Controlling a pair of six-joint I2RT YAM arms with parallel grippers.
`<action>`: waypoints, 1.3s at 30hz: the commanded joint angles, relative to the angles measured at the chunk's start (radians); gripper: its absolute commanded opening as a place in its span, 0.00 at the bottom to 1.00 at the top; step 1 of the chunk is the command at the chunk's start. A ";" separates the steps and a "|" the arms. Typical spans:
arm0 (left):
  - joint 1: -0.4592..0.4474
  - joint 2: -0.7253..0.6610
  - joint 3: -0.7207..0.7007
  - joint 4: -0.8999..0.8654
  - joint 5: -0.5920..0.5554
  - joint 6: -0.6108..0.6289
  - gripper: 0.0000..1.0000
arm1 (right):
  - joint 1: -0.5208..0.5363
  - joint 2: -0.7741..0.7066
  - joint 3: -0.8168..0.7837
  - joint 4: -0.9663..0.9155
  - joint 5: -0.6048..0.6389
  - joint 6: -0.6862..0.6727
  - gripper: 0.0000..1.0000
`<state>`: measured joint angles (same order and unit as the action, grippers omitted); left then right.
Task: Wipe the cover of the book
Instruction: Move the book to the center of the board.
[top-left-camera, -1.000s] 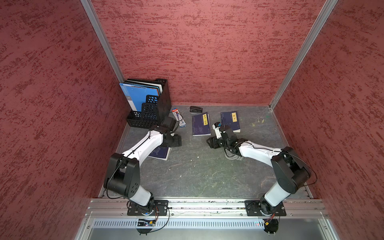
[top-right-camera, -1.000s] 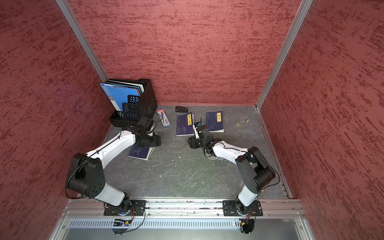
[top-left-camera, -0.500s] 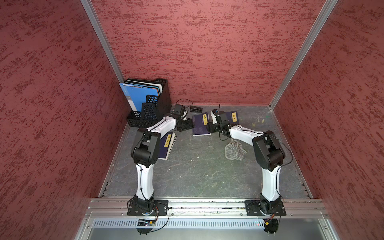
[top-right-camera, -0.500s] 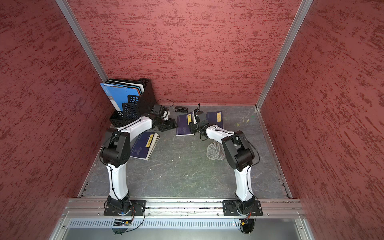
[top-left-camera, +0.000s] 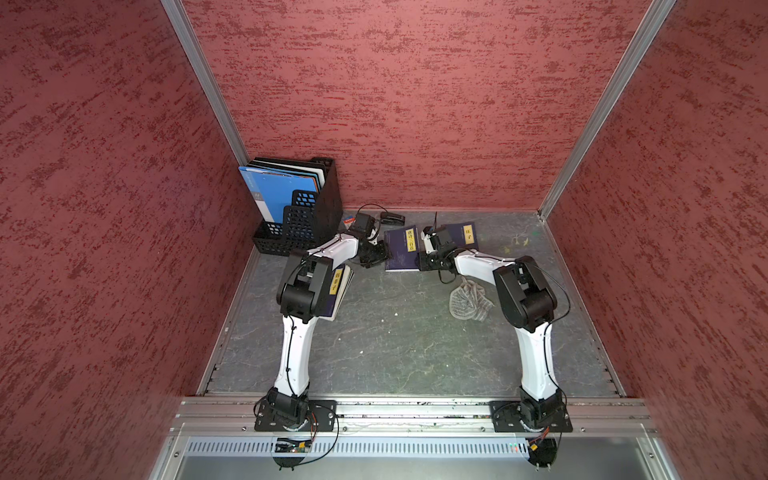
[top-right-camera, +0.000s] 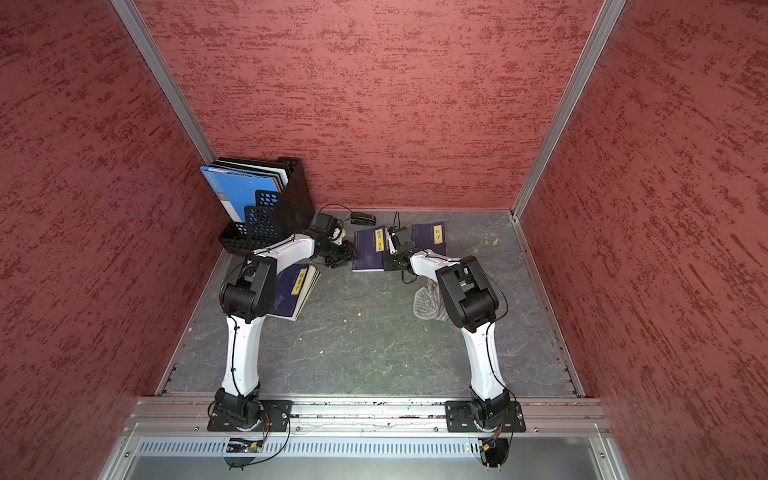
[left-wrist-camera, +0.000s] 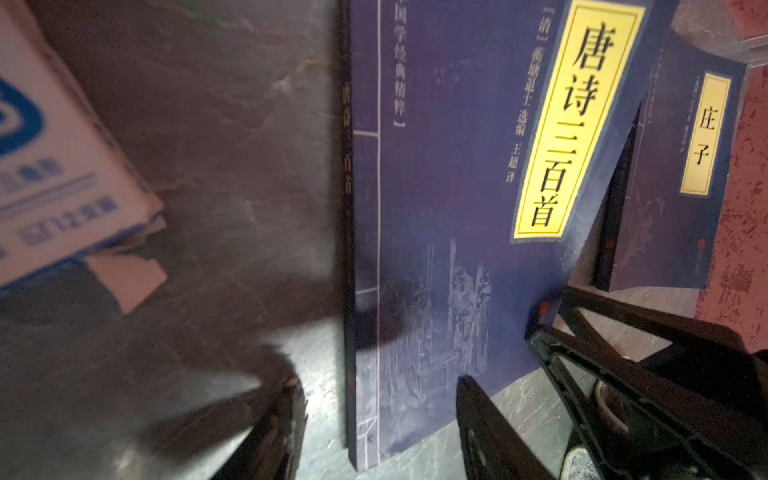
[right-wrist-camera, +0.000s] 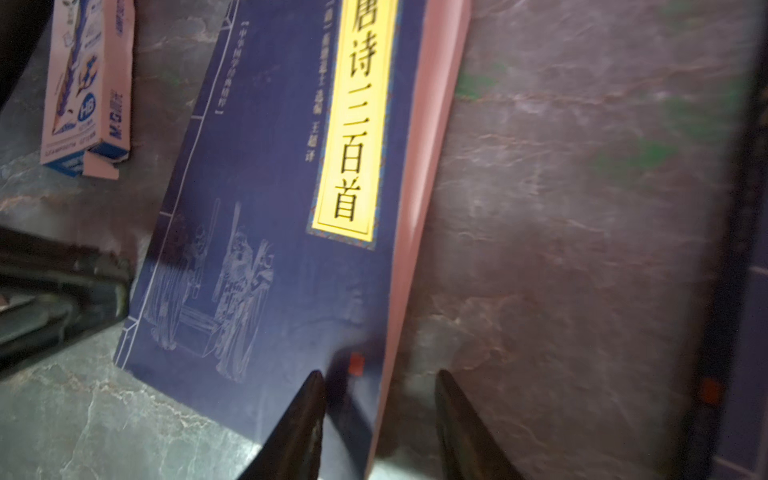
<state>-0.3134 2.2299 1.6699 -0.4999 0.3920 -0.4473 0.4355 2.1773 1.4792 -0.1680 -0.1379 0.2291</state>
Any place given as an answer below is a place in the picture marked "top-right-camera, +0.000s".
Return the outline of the navy book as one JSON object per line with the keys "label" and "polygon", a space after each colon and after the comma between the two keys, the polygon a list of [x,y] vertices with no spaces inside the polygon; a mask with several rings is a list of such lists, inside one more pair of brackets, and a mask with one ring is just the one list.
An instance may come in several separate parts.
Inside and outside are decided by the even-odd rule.
{"label": "navy book", "polygon": [[439,255],[447,255],[445,224],[443,222],[413,224],[411,233],[417,247],[430,249]]}
{"label": "navy book", "polygon": [[268,315],[296,321],[319,279],[320,272],[312,264],[294,264],[278,274],[275,299]]}
{"label": "navy book", "polygon": [[386,250],[385,228],[383,226],[358,230],[354,233],[357,259],[353,261],[354,272],[380,272],[384,270]]}

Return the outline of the grey striped wiping cloth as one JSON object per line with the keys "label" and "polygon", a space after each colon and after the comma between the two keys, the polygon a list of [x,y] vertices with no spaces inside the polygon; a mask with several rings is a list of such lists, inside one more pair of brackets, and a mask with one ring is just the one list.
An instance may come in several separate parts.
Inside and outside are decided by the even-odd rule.
{"label": "grey striped wiping cloth", "polygon": [[449,319],[438,285],[432,281],[415,292],[412,311],[421,320],[445,322]]}

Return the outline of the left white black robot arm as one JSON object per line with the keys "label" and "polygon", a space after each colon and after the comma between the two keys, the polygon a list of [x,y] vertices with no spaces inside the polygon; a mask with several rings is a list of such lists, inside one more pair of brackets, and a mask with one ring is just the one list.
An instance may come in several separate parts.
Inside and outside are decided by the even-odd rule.
{"label": "left white black robot arm", "polygon": [[309,231],[293,234],[248,254],[234,277],[222,284],[219,303],[228,334],[225,373],[210,411],[216,428],[252,431],[266,423],[259,400],[258,353],[263,324],[275,300],[277,276],[315,257],[336,266],[355,260],[357,251],[348,240]]}

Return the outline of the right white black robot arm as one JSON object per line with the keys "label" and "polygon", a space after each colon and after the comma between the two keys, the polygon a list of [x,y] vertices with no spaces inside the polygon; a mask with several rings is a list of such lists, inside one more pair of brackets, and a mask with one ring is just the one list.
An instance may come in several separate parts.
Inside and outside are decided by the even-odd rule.
{"label": "right white black robot arm", "polygon": [[474,256],[451,258],[419,248],[406,227],[385,230],[385,265],[437,285],[442,305],[462,333],[470,362],[469,409],[478,429],[496,431],[514,411],[513,395],[502,381],[495,345],[499,299]]}

